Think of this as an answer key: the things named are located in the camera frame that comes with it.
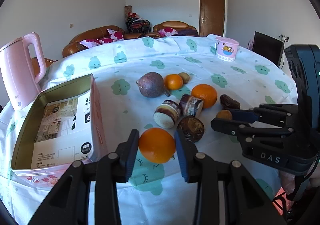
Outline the large orange mandarin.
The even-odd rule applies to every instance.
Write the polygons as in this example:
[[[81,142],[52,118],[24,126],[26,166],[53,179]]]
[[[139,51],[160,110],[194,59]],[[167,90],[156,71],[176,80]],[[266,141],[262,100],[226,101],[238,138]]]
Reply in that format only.
[[[203,108],[210,108],[217,102],[217,91],[214,87],[207,84],[196,85],[191,95],[203,101]]]

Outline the brown leather long sofa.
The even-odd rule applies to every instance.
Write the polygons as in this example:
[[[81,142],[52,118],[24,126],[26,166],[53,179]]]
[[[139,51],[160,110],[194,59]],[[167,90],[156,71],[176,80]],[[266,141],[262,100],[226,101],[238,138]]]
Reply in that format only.
[[[116,25],[107,25],[102,27],[97,27],[95,29],[87,30],[83,33],[76,35],[70,42],[63,48],[62,56],[67,57],[79,51],[87,49],[84,45],[80,44],[82,40],[85,39],[101,39],[103,37],[108,37],[108,30],[119,31],[123,35],[125,40],[137,39],[144,36],[142,33],[125,33],[122,28]]]

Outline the pink metal tin box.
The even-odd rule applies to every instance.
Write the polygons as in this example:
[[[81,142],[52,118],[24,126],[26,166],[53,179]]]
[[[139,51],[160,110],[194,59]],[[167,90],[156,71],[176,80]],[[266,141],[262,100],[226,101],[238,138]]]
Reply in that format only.
[[[11,169],[35,187],[52,187],[74,161],[90,164],[107,153],[100,94],[88,74],[37,96],[17,137]]]

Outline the pink electric kettle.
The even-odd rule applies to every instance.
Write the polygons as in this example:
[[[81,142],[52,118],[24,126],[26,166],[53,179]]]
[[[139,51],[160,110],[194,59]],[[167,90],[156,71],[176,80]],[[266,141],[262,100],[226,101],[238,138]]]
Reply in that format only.
[[[40,67],[34,73],[29,46],[35,47]],[[1,74],[13,109],[18,111],[29,105],[41,92],[39,82],[46,74],[40,37],[32,32],[1,47]]]

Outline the sugarcane piece pale cut end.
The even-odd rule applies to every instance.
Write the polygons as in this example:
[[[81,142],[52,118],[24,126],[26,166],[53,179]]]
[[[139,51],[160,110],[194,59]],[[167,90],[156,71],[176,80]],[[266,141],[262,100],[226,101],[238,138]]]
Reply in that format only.
[[[154,122],[164,129],[174,127],[182,115],[181,107],[172,100],[165,100],[158,106],[153,114]]]

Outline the sugarcane piece striped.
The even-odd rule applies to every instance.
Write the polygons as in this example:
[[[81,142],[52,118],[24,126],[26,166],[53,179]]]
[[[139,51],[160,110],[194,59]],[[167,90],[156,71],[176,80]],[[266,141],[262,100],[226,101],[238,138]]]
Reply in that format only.
[[[198,118],[202,108],[204,101],[202,99],[196,98],[194,96],[183,94],[179,106],[182,110],[183,116],[193,116]]]

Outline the dark brown date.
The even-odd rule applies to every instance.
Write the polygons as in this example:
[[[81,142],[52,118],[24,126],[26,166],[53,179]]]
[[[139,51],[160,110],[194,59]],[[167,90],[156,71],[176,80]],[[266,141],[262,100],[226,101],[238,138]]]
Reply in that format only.
[[[226,94],[220,96],[220,104],[226,109],[240,109],[241,105],[238,101],[234,100]]]

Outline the small brown kiwi fruit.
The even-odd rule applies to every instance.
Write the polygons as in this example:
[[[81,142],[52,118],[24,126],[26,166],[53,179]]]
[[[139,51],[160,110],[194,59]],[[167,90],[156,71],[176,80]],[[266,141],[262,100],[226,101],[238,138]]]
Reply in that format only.
[[[182,78],[184,85],[190,81],[190,76],[187,73],[182,72],[182,73],[179,73],[178,75]]]

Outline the dark brown round fruit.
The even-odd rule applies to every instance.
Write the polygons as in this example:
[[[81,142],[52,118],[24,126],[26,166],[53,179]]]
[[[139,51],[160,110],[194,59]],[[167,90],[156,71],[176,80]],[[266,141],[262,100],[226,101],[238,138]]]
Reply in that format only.
[[[185,137],[185,140],[198,142],[204,135],[204,124],[194,116],[185,116],[177,125]]]

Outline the white tablecloth green clouds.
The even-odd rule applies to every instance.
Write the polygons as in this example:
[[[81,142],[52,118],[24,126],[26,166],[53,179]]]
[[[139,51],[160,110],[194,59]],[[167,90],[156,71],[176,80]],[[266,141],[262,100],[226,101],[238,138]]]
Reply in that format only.
[[[168,84],[170,100],[184,95],[204,99],[200,120],[204,135],[197,148],[213,159],[238,160],[244,164],[269,198],[280,189],[277,170],[242,156],[235,137],[213,131],[211,120],[221,110],[226,94],[243,109],[261,103],[294,103],[296,87],[271,61],[241,47],[232,62],[215,54],[215,37],[149,37],[96,46],[52,64],[40,81],[42,89],[82,75],[92,74],[100,93],[105,131],[104,146],[113,151],[131,129],[154,130],[168,117],[154,112],[166,99],[143,96],[137,81],[148,73],[159,74]],[[117,186],[123,224],[191,224],[196,187],[186,184],[177,157],[154,164],[137,156],[132,177]]]

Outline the pink cartoon mug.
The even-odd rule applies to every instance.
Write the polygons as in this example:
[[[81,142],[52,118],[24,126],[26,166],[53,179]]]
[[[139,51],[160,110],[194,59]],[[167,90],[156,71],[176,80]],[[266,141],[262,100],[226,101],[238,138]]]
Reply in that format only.
[[[216,56],[226,62],[235,61],[239,42],[226,37],[216,37]]]

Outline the purple passion fruit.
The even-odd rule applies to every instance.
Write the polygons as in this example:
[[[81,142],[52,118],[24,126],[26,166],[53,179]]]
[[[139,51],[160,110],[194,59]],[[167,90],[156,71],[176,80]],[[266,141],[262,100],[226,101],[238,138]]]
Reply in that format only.
[[[164,85],[163,77],[156,72],[149,72],[136,81],[140,93],[147,98],[157,98],[161,95],[170,96]]]

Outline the black television screen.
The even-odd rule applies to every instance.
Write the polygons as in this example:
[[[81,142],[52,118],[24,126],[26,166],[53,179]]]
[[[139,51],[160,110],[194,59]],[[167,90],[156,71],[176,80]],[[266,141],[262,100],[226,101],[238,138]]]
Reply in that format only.
[[[284,43],[266,34],[255,31],[252,51],[280,66]]]

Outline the paper leaflet in tin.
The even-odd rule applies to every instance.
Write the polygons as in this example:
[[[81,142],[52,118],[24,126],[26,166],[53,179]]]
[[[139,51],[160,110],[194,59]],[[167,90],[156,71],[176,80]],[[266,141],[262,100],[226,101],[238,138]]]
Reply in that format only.
[[[93,152],[91,91],[48,103],[36,135],[32,169],[85,160]]]

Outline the small orange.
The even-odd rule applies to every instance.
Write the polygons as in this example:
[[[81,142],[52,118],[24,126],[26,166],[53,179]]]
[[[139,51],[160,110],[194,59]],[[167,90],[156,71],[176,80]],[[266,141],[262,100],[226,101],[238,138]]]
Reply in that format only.
[[[168,90],[178,90],[183,86],[183,80],[178,74],[169,74],[164,78],[164,85]]]

